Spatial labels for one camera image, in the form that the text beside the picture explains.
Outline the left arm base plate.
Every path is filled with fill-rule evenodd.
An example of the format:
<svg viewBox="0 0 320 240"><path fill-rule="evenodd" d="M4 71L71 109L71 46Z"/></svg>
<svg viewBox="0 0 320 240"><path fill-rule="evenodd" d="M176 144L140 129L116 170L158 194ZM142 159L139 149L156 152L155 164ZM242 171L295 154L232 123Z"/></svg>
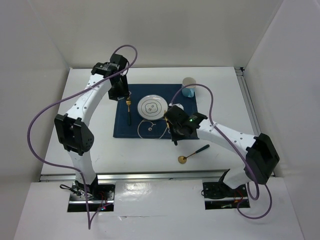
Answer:
<svg viewBox="0 0 320 240"><path fill-rule="evenodd" d="M86 212L85 192L77 189L73 183L70 189L69 201L67 212L69 213L80 213ZM98 208L101 208L100 212L113 212L114 211L114 199L115 199L116 185L101 184L97 188L96 193L88 194L88 206L90 212L95 212Z"/></svg>

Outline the white and blue mug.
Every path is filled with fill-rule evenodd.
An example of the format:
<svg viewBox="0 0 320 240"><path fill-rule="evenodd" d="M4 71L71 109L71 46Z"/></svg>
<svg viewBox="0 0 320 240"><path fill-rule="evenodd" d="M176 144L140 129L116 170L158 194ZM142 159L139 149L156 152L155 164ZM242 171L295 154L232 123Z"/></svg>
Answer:
<svg viewBox="0 0 320 240"><path fill-rule="evenodd" d="M196 80L192 77L186 77L182 80L181 93L186 98L193 98L195 96Z"/></svg>

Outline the white plate with rings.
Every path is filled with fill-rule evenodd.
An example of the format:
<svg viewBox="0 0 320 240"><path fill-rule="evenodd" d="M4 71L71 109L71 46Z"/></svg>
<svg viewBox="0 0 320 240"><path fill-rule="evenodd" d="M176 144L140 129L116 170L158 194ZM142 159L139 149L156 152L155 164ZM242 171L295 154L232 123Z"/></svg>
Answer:
<svg viewBox="0 0 320 240"><path fill-rule="evenodd" d="M137 104L138 114L148 121L162 119L167 110L168 104L166 100L159 95L147 95Z"/></svg>

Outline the blue fish placemat cloth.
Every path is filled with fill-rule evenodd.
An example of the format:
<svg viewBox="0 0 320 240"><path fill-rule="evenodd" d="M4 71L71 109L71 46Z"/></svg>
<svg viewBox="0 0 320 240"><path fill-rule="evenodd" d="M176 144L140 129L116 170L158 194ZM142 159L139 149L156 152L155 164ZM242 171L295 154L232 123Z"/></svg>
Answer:
<svg viewBox="0 0 320 240"><path fill-rule="evenodd" d="M131 91L130 114L131 125L128 125L128 106L125 100L117 103L113 137L118 139L171 139L165 120L147 120L138 112L139 101L149 95L157 95L169 103L181 84L129 84Z"/></svg>

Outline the gold fork green handle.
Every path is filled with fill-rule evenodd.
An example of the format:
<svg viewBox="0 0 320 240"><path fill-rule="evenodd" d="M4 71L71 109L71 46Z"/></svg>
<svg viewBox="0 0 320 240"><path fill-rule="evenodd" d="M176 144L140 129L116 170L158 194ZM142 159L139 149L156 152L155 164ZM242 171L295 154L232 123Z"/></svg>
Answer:
<svg viewBox="0 0 320 240"><path fill-rule="evenodd" d="M132 124L130 96L128 96L126 99L126 105L127 105L127 124L130 126Z"/></svg>

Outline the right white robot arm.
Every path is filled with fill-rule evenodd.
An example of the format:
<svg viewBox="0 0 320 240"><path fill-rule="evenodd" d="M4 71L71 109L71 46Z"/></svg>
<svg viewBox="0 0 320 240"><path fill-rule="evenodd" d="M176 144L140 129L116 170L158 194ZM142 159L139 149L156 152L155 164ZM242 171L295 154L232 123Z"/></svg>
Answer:
<svg viewBox="0 0 320 240"><path fill-rule="evenodd" d="M219 180L218 190L223 196L230 196L236 188L251 181L265 185L280 160L271 138L264 133L258 136L245 134L199 112L188 115L176 105L169 107L164 118L175 145L180 140L195 137L239 155L243 167L225 171Z"/></svg>

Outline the gold knife green handle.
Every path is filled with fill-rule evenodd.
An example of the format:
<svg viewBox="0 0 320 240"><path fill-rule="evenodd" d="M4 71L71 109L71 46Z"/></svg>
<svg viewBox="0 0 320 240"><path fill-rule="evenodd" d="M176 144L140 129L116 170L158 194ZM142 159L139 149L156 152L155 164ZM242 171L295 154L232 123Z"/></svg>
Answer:
<svg viewBox="0 0 320 240"><path fill-rule="evenodd" d="M164 118L164 120L165 120L165 123L167 125L167 128L170 130L171 129L171 124L170 124L169 120L167 118Z"/></svg>

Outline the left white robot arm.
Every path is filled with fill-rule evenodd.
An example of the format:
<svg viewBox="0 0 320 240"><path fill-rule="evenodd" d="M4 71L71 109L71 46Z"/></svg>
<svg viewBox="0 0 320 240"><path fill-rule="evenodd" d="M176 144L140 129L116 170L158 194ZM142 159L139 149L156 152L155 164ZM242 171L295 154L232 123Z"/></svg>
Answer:
<svg viewBox="0 0 320 240"><path fill-rule="evenodd" d="M98 176L93 169L90 149L94 143L94 135L89 129L90 120L103 96L112 90L127 86L127 78L117 75L97 84L100 80L125 69L128 60L110 60L97 63L91 71L86 92L81 94L75 104L64 114L57 114L54 125L58 141L68 152L75 172L75 185L88 200L97 197L99 193Z"/></svg>

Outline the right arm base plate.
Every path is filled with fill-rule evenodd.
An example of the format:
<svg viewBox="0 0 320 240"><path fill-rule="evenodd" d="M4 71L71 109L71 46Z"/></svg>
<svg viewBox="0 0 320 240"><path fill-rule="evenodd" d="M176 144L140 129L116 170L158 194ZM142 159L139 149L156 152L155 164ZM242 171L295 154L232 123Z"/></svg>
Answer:
<svg viewBox="0 0 320 240"><path fill-rule="evenodd" d="M206 210L229 210L239 208L250 208L249 194L245 184L236 189L226 186L214 177L202 179L202 190Z"/></svg>

